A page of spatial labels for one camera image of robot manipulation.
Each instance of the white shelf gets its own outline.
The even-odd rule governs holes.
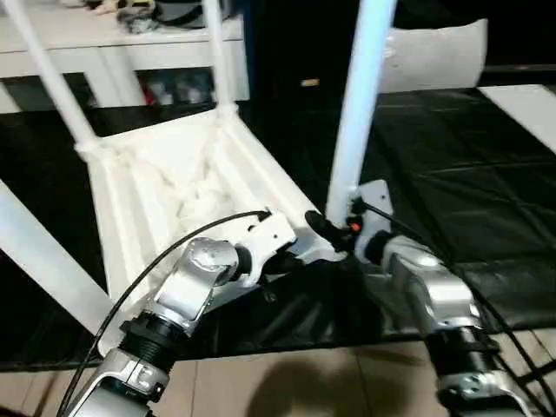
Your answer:
[[[57,4],[33,5],[29,8],[29,13],[34,27],[48,49],[195,43],[209,40],[206,29],[161,28],[141,35],[130,35],[118,27],[114,13],[97,16],[86,9],[66,9]],[[243,39],[241,15],[226,20],[222,26],[225,41]],[[9,18],[0,14],[0,53],[21,51],[26,51],[23,39]]]

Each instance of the black cable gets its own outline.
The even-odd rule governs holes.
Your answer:
[[[553,417],[553,415],[550,414],[550,412],[545,407],[545,405],[542,402],[540,402],[540,400],[535,396],[535,394],[533,394],[533,392],[531,392],[527,384],[524,383],[519,378],[519,376],[513,371],[512,367],[510,367],[510,365],[506,362],[506,360],[504,360],[504,358],[502,358],[499,354],[496,354],[495,358],[496,361],[504,368],[504,371],[506,371],[506,373],[510,376],[510,378],[512,378],[515,384],[520,388],[520,390],[523,391],[523,394],[527,396],[527,399],[531,402],[531,404],[537,407],[537,409],[543,415],[543,417]]]
[[[171,252],[173,252],[174,250],[179,248],[184,242],[186,242],[189,239],[199,235],[200,233],[205,232],[205,231],[209,230],[210,228],[214,228],[216,226],[219,226],[223,223],[231,222],[232,220],[235,220],[235,219],[241,219],[242,217],[250,217],[251,215],[256,215],[256,216],[259,217],[259,220],[262,220],[264,217],[268,216],[268,212],[266,212],[266,211],[248,211],[248,212],[245,212],[245,213],[238,213],[236,215],[229,215],[228,217],[224,217],[224,218],[222,218],[220,220],[217,220],[215,222],[211,222],[211,223],[209,223],[209,224],[207,224],[207,225],[205,225],[205,226],[203,226],[203,227],[185,235],[184,237],[180,238],[176,242],[172,243],[167,249],[165,249],[161,254],[159,254],[139,274],[139,276],[137,276],[137,278],[131,283],[131,285],[123,292],[123,294],[120,296],[118,301],[116,301],[116,303],[114,304],[114,306],[109,311],[106,318],[104,319],[103,324],[101,324],[101,327],[98,328],[98,331],[96,332],[95,338],[93,340],[93,344],[91,345],[89,351],[87,352],[87,354],[85,355],[85,357],[83,358],[81,363],[79,364],[79,367],[77,368],[76,372],[73,374],[73,378],[71,379],[71,382],[68,385],[65,394],[63,395],[62,402],[60,403],[60,407],[58,408],[58,412],[56,414],[56,417],[62,417],[63,414],[65,413],[66,409],[68,408],[71,397],[73,396],[73,393],[76,390],[77,382],[79,382],[79,379],[81,378],[81,375],[83,374],[83,370],[87,366],[87,362],[89,362],[90,357],[95,352],[96,345],[98,344],[98,342],[103,337],[103,334],[106,331],[106,329],[108,328],[108,325],[110,324],[110,322],[112,321],[112,319],[114,318],[114,316],[116,315],[116,313],[118,312],[118,310],[120,309],[122,304],[129,297],[131,292],[156,267],[156,265],[158,265]]]
[[[411,226],[407,225],[401,220],[394,219],[394,217],[392,215],[389,215],[386,211],[382,211],[378,207],[375,207],[374,205],[369,204],[368,202],[364,202],[363,200],[361,200],[361,202],[365,207],[365,209],[372,211],[373,213],[379,215],[380,217],[390,221],[392,224],[396,225],[398,228],[402,229],[405,233],[407,233],[409,237],[411,237],[412,239],[415,239],[416,241],[420,241],[420,243],[424,242],[421,235],[418,232],[416,232],[415,229],[412,228]]]
[[[535,333],[534,330],[529,330],[529,333],[531,333],[533,335],[533,338],[537,341],[537,343],[539,343],[539,346],[545,351],[546,355],[548,356],[548,358],[551,361],[554,361],[554,357],[553,354],[550,352],[550,350],[548,349],[548,347],[546,347],[545,342],[543,342],[540,338],[539,335]]]
[[[417,241],[420,241],[421,243],[426,242],[422,238],[422,236],[418,232],[415,231],[415,229],[406,225],[406,223],[395,219],[393,216],[389,215],[388,213],[385,213],[384,211],[380,210],[379,208],[376,208],[375,206],[373,206],[373,205],[371,205],[367,202],[364,202],[364,204],[365,204],[365,207],[367,209],[369,209],[370,211],[372,211],[372,212],[376,213],[377,215],[380,215],[383,218],[389,220],[392,224],[398,226],[398,228],[401,228],[401,229],[407,231],[410,234],[410,237],[416,237]],[[450,266],[453,266],[451,264],[452,263],[449,262],[449,264],[447,265],[448,269],[453,269],[453,268],[450,268]],[[540,384],[546,398],[548,399],[548,402],[550,403],[550,407],[553,410],[553,413],[556,413],[556,398],[554,397],[554,393],[551,391],[550,387],[546,384],[546,381],[545,381],[544,377],[542,376],[539,369],[537,368],[537,366],[533,362],[533,359],[531,359],[531,356],[523,348],[523,345],[518,340],[518,338],[515,336],[515,334],[513,334],[512,329],[507,324],[504,317],[502,317],[502,314],[500,314],[499,311],[496,309],[496,307],[479,291],[478,288],[475,287],[475,285],[471,282],[471,280],[469,280],[467,278],[466,271],[461,269],[458,273],[458,276],[469,287],[471,293],[473,294],[473,297],[477,300],[477,302],[483,308],[488,310],[488,312],[499,323],[500,327],[502,328],[502,331],[510,338],[510,340],[512,341],[513,345],[515,345],[515,347],[517,348],[518,352],[520,353],[520,355],[523,358],[523,360],[525,361],[525,363],[531,369],[531,374],[533,375],[534,379]],[[514,379],[514,380],[518,384],[521,383],[520,381],[517,380],[517,375],[516,375],[516,379]]]

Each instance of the black floor mat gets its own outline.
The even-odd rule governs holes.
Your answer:
[[[339,102],[243,103],[241,112],[323,209]],[[106,136],[183,113],[98,109],[89,118]],[[104,285],[86,168],[59,117],[52,112],[0,116],[0,132],[0,177]],[[438,91],[381,97],[361,180],[387,180],[401,220],[447,248],[515,328],[536,328],[556,324],[555,170],[556,157],[478,92]],[[9,283],[0,368],[73,366],[90,336],[6,257],[0,268]],[[195,352],[188,354],[246,354],[414,335],[411,328],[380,326],[360,282],[350,281],[354,275],[350,261],[321,262],[298,279],[277,281],[269,290],[279,295],[278,302],[268,304],[262,291],[255,291],[210,314]],[[9,312],[21,309],[19,297],[31,300],[26,304],[33,308],[14,320]],[[253,316],[246,312],[254,309],[256,319],[246,321]]]

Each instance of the small object on shelf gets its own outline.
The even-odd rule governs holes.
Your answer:
[[[187,29],[204,28],[205,18],[202,13],[201,0],[156,0],[153,18],[166,26]],[[235,0],[221,0],[222,20],[237,12]]]
[[[150,32],[158,27],[149,7],[126,7],[117,12],[116,20],[121,28],[131,34]]]

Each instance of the black foam mat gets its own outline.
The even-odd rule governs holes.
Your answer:
[[[340,101],[241,103],[242,118],[319,208]],[[191,109],[97,109],[99,135]],[[54,112],[0,116],[0,177],[103,286],[86,167]],[[556,157],[475,90],[380,97],[361,180],[387,180],[396,215],[447,248],[515,328],[556,323]],[[0,369],[73,367],[90,336],[6,257]],[[415,337],[385,327],[351,260],[317,262],[208,314],[188,357]],[[21,311],[20,297],[32,306]]]

